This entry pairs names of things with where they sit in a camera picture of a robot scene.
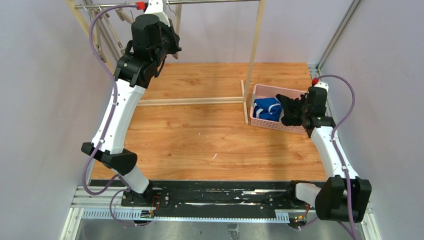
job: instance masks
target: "perforated basket side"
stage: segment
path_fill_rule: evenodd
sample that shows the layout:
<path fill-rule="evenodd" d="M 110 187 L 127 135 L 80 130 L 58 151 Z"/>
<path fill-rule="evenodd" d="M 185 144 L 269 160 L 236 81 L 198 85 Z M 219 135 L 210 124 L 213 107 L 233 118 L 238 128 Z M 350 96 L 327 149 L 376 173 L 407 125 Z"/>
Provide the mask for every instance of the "perforated basket side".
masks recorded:
<path fill-rule="evenodd" d="M 304 91 L 293 90 L 289 88 L 267 86 L 262 84 L 256 84 L 253 88 L 252 104 L 250 106 L 250 124 L 255 127 L 274 129 L 279 131 L 285 131 L 296 134 L 305 135 L 305 129 L 302 126 L 285 126 L 281 122 L 269 121 L 253 117 L 253 103 L 255 99 L 261 98 L 274 98 L 277 94 L 287 96 L 292 99 L 300 98 Z"/>

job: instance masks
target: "black cloth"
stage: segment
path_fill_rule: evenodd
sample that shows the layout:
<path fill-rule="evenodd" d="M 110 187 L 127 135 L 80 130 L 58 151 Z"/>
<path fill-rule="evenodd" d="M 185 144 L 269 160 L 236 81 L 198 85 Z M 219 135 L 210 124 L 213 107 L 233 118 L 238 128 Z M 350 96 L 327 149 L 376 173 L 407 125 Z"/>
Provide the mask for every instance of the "black cloth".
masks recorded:
<path fill-rule="evenodd" d="M 275 96 L 282 105 L 284 116 L 281 118 L 282 124 L 285 126 L 301 126 L 302 125 L 302 100 L 299 98 L 292 99 L 287 96 L 277 94 Z"/>

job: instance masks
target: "red cable plug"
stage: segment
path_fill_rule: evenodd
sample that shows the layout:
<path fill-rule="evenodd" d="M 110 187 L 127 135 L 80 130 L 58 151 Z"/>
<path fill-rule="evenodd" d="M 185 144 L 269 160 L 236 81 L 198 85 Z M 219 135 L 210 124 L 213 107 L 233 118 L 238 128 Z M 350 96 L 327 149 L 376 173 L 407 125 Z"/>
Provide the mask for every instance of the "red cable plug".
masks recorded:
<path fill-rule="evenodd" d="M 138 1 L 135 3 L 137 5 L 137 10 L 146 10 L 146 5 L 144 1 Z"/>
<path fill-rule="evenodd" d="M 319 81 L 319 79 L 318 79 L 318 78 L 316 78 L 316 77 L 314 77 L 314 78 L 312 79 L 312 86 L 315 86 L 315 85 L 318 83 L 318 81 Z"/>

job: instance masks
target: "blue cloth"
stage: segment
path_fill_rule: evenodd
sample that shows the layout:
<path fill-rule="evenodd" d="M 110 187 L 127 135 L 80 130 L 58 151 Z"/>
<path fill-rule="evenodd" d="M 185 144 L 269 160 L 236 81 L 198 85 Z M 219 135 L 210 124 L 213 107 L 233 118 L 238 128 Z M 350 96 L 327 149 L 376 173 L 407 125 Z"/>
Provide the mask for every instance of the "blue cloth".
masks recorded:
<path fill-rule="evenodd" d="M 253 103 L 253 117 L 278 122 L 283 111 L 280 101 L 275 97 L 257 98 Z"/>

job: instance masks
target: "wood grain surface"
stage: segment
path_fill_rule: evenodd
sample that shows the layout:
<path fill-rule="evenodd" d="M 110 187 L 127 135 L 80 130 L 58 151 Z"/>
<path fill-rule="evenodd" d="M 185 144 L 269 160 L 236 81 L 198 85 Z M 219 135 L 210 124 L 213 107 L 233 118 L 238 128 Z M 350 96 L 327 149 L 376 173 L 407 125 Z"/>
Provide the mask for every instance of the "wood grain surface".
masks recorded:
<path fill-rule="evenodd" d="M 241 96 L 246 63 L 167 64 L 143 99 Z M 249 89 L 265 84 L 296 90 L 310 86 L 305 63 L 256 63 Z M 305 135 L 245 125 L 242 104 L 138 107 L 125 148 L 157 180 L 319 180 L 326 176 Z M 96 162 L 91 178 L 114 173 Z"/>

